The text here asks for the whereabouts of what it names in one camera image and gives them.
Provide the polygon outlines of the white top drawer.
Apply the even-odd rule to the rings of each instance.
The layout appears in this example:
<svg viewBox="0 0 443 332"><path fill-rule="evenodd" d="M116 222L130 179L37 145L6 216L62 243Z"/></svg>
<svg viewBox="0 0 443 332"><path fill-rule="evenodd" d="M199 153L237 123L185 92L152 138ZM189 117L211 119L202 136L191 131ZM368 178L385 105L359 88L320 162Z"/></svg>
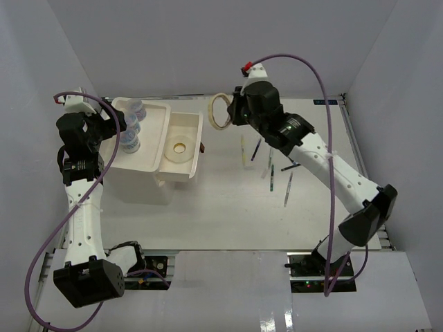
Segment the white top drawer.
<svg viewBox="0 0 443 332"><path fill-rule="evenodd" d="M195 142L195 152L192 159L186 163L173 163L163 155L160 161L157 178L161 181L188 182L197 171L199 147L203 129L203 115L201 113L176 113L172 112L165 142L173 136L183 135Z"/></svg>

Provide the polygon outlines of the clear jar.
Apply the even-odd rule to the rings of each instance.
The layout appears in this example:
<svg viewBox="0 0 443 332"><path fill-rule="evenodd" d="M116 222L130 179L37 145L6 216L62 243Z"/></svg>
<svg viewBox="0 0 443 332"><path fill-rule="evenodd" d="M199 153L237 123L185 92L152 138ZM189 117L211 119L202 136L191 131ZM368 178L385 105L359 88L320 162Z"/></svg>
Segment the clear jar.
<svg viewBox="0 0 443 332"><path fill-rule="evenodd" d="M120 148L127 154L132 154L140 148L138 134L133 129L127 129L120 133Z"/></svg>
<svg viewBox="0 0 443 332"><path fill-rule="evenodd" d="M140 133L141 126L135 113L125 113L125 123L127 125L127 130L131 129L137 134Z"/></svg>
<svg viewBox="0 0 443 332"><path fill-rule="evenodd" d="M146 118L147 112L141 99L128 99L126 108L129 112L136 115L138 121L143 121Z"/></svg>

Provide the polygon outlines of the white wide tape roll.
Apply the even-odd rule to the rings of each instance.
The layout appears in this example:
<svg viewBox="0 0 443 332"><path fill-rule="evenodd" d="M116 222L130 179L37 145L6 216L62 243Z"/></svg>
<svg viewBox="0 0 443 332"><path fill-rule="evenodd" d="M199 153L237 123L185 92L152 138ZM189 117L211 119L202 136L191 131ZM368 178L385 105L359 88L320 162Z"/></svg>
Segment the white wide tape roll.
<svg viewBox="0 0 443 332"><path fill-rule="evenodd" d="M165 157L173 163L186 163L194 156L195 142L187 136L178 135L167 139Z"/></svg>

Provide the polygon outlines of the beige thin tape roll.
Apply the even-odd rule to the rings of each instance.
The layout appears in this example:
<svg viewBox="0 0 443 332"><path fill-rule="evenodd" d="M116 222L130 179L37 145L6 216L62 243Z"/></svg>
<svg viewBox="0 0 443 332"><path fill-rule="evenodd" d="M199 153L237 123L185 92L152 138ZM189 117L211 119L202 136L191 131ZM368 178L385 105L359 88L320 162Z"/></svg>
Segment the beige thin tape roll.
<svg viewBox="0 0 443 332"><path fill-rule="evenodd" d="M211 99L208 103L208 121L209 121L209 123L211 124L211 126L214 129L216 129L218 131L223 131L223 130L227 129L232 122L231 122L230 115L228 115L228 117L223 125L220 125L216 122L215 117L214 117L214 104L217 99L222 99L226 103L226 106L228 106L228 107L230 106L231 101L230 101L229 96L226 95L225 93L217 93L211 97Z"/></svg>

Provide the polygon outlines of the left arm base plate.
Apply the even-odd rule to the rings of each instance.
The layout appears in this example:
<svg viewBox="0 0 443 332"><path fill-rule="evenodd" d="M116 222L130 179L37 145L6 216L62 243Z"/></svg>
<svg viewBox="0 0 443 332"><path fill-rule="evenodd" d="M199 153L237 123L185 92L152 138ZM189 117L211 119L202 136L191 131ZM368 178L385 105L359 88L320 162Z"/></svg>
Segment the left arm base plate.
<svg viewBox="0 0 443 332"><path fill-rule="evenodd" d="M129 269L125 277L125 290L165 291L174 275L175 257L146 255L143 263Z"/></svg>

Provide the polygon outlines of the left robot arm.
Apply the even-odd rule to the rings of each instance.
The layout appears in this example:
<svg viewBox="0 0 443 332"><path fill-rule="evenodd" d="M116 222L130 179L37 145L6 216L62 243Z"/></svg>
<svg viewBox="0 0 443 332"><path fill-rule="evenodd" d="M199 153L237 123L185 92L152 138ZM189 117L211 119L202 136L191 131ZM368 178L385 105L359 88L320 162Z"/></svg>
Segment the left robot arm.
<svg viewBox="0 0 443 332"><path fill-rule="evenodd" d="M58 163L69 202L68 243L64 266L53 282L75 308L113 298L125 292L125 275L145 271L146 258L137 241L105 251L101 233L103 177L110 168L100 155L101 143L118 137L127 126L122 111L100 101L94 108L80 91L55 99L66 113L57 120L63 145Z"/></svg>

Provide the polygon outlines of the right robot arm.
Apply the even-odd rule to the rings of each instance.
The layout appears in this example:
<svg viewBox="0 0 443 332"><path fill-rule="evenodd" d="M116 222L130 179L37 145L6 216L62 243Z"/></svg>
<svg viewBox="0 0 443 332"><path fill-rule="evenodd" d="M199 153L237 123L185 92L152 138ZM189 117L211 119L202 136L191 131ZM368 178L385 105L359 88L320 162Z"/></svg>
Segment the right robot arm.
<svg viewBox="0 0 443 332"><path fill-rule="evenodd" d="M330 275L341 257L364 247L389 219L397 190L377 185L328 151L312 124L284 111L278 90L270 82L236 87L227 111L234 125L250 125L268 145L305 167L347 210L348 216L312 251L312 266L319 275Z"/></svg>

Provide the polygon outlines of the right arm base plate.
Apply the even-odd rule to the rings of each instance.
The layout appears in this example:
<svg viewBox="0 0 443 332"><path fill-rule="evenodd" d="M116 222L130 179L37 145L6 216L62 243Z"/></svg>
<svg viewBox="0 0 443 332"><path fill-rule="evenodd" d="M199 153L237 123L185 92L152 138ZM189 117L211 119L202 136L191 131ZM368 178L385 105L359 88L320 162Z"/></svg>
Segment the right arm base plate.
<svg viewBox="0 0 443 332"><path fill-rule="evenodd" d="M318 266L311 259L311 255L289 255L288 262L284 266L289 269L289 281L293 294L323 293L325 269L322 266ZM354 268L350 258L348 258L332 292L356 292L355 281L347 281L353 276Z"/></svg>

